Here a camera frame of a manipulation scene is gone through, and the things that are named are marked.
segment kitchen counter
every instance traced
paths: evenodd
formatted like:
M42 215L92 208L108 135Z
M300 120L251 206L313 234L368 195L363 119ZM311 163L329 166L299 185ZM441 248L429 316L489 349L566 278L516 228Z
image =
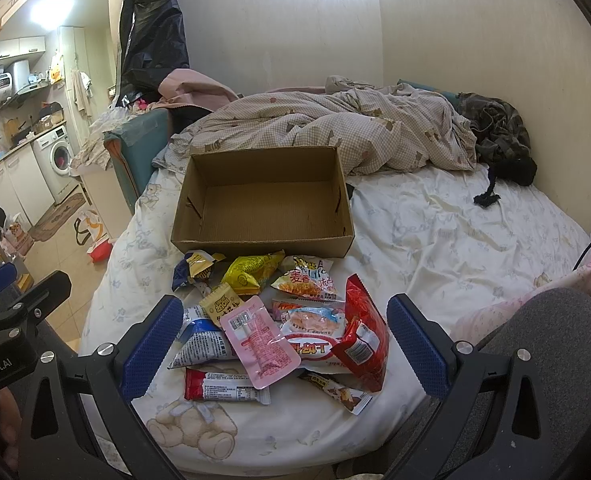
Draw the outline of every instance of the kitchen counter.
M34 137L32 137L29 140L25 140L24 142L21 142L20 144L18 144L18 146L16 146L15 148L10 149L8 152L6 152L3 156L0 157L0 161L1 160L5 160L8 156L13 155L13 153L17 152L18 150L24 148L25 146L27 146L28 144L31 144L34 140L36 140L39 137L42 137L43 135L48 134L49 132L52 132L53 130L55 130L56 128L62 126L63 124L65 124L66 121L61 121L58 124L56 124L53 128L48 129L45 132L39 133L37 135L35 135Z

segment washing machine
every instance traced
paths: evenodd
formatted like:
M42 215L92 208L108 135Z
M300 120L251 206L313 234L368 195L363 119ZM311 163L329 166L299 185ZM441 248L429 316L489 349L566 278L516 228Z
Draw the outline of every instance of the washing machine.
M77 185L77 181L69 176L74 154L64 125L39 136L32 141L32 146L40 171L56 204L59 204Z

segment black plastic sheet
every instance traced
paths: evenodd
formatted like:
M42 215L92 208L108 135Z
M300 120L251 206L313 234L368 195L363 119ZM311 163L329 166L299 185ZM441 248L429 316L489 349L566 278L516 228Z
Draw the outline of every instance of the black plastic sheet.
M176 68L189 68L182 11L177 0L124 0L120 13L120 89L126 106L154 102L158 87Z

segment metal bolt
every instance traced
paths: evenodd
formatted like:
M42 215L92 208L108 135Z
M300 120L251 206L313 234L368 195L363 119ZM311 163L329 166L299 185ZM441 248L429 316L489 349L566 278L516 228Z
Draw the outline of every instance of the metal bolt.
M458 350L461 354L470 354L473 352L473 345L468 341L458 341L455 344L455 349Z
M521 348L517 351L517 357L518 359L522 359L522 361L528 361L531 358L531 354L528 350Z
M43 363L50 363L51 361L54 360L55 356L56 356L56 354L54 354L51 350L47 350L46 352L44 352L44 354L42 354L40 356L40 360Z
M112 351L112 343L102 343L100 346L98 346L98 349L96 350L96 352L98 352L99 355L109 355Z

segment barcode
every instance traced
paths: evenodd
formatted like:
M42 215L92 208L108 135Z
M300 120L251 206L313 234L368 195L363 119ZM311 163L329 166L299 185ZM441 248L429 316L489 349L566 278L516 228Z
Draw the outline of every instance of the barcode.
M229 323L231 324L232 329L238 330L242 325L247 324L250 320L251 318L249 317L249 313L244 311L242 314L238 314L238 316L230 320Z
M356 365L366 363L373 355L373 351L369 348L369 345L360 339L356 339L355 343L347 348L346 352Z

